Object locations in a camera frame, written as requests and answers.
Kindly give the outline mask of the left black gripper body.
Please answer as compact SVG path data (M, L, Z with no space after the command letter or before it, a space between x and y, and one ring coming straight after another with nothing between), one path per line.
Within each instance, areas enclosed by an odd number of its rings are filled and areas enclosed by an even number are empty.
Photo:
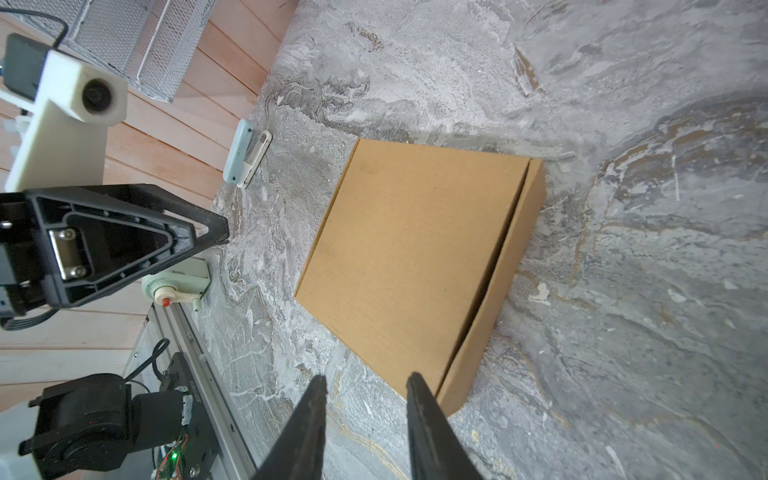
M46 304L46 273L35 239L36 220L22 193L1 194L1 317L25 316Z

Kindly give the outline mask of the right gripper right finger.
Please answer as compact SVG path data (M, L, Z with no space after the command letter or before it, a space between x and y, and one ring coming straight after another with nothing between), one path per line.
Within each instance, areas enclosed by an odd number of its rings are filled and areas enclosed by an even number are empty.
M407 381L407 427L413 479L481 479L422 375Z

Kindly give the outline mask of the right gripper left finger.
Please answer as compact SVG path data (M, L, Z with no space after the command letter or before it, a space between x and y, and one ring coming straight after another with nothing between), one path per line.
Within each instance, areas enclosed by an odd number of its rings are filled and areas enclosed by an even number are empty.
M321 479L327 382L316 375L253 479Z

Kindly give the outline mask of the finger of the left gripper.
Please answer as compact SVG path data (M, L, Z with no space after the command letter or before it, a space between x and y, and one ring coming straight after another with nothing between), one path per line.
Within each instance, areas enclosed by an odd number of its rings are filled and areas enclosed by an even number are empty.
M53 308L80 307L227 243L225 217L153 184L23 193Z

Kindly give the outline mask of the brown cardboard box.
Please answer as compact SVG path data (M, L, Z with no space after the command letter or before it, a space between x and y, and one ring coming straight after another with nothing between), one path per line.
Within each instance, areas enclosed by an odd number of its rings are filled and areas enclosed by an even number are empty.
M546 197L537 158L358 140L296 301L389 386L464 405Z

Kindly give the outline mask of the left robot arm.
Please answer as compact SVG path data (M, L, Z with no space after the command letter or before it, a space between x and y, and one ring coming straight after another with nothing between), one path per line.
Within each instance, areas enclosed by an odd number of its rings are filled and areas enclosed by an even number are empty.
M151 184L32 189L1 197L1 327L18 332L141 282L154 303L198 305L200 253L225 244L227 220ZM157 479L202 479L213 423L183 353L160 386L136 373L97 373L47 387L1 416L1 475L58 479L110 472L133 453L164 449Z

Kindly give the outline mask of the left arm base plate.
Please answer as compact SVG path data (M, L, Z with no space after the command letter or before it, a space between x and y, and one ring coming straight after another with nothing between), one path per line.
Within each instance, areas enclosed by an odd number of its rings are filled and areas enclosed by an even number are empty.
M183 394L181 430L177 438L159 448L151 479L212 479L220 453L213 423L184 353L171 357L162 390Z

